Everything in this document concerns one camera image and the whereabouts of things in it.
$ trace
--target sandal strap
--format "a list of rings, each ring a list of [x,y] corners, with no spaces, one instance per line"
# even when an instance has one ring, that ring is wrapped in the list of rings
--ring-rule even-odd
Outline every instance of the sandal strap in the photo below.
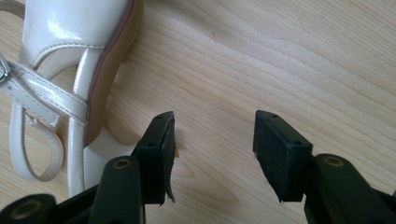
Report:
[[[15,64],[7,62],[1,53],[0,64],[2,64],[0,72],[3,70],[3,75],[0,74],[0,89],[36,116],[55,127],[60,117],[59,114],[38,99],[17,76],[14,76],[21,70],[16,70]]]
[[[0,0],[0,11],[10,12],[24,19],[24,4],[14,0]],[[49,74],[58,70],[52,69]],[[10,155],[15,171],[21,177],[30,180],[50,181],[62,169],[64,163],[64,147],[62,141],[53,130],[33,119],[26,113],[29,108],[39,118],[56,126],[59,115],[44,102],[53,105],[70,117],[85,125],[88,107],[77,96],[58,88],[44,79],[35,71],[19,64],[9,63],[0,53],[0,89],[14,98],[10,124]],[[25,123],[38,130],[45,137],[49,149],[49,165],[42,175],[32,168],[26,155],[24,142]]]
[[[30,164],[24,145],[25,123],[40,131],[46,138],[50,148],[49,165],[42,175],[37,175]],[[17,174],[25,179],[47,182],[53,179],[62,169],[64,163],[64,147],[58,135],[45,125],[32,119],[25,109],[14,101],[12,105],[10,125],[10,154]]]

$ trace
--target shoe sole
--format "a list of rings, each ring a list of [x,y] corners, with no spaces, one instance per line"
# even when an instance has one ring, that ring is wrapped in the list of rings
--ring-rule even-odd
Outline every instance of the shoe sole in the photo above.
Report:
[[[126,11],[129,13],[122,17],[119,28],[109,41],[93,76],[88,97],[89,111],[84,147],[88,146],[101,131],[106,115],[107,99],[114,78],[141,28],[144,1],[130,1]]]

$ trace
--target strap buckle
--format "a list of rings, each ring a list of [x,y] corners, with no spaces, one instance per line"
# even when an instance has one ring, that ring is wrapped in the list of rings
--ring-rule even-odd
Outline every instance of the strap buckle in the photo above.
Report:
[[[11,69],[8,66],[6,58],[0,53],[0,85],[11,76]]]

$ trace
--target white shoe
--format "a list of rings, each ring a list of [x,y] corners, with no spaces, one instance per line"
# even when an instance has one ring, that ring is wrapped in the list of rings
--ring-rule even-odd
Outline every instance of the white shoe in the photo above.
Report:
[[[0,0],[0,10],[21,18],[25,15],[20,61],[10,63],[0,54],[0,89],[14,99],[12,162],[24,178],[50,181],[55,177],[62,168],[64,150],[48,126],[55,127],[63,112],[70,117],[67,172],[69,192],[75,195],[99,181],[108,160],[132,151],[132,147],[118,144],[102,126],[110,87],[140,28],[143,0],[26,2],[23,13],[24,5]],[[76,63],[73,92],[50,82]],[[27,160],[25,123],[42,132],[51,147],[43,175],[37,175]]]

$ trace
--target light wooden surface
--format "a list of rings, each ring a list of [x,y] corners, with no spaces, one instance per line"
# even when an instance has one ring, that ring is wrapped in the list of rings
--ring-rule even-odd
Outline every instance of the light wooden surface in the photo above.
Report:
[[[11,61],[21,28],[18,19],[0,15],[0,50]],[[252,153],[257,109],[283,117],[315,154],[345,157],[374,188],[393,193],[395,53],[392,0],[146,0],[106,124],[132,143],[155,115],[175,111],[177,202],[148,206],[148,223],[306,223],[302,203],[277,201]],[[72,72],[56,81],[70,87]],[[15,175],[11,101],[0,97],[0,207],[38,192],[65,200],[66,167],[43,184]],[[66,126],[64,120],[63,139]],[[42,169],[48,156],[42,139],[29,132],[27,142]]]

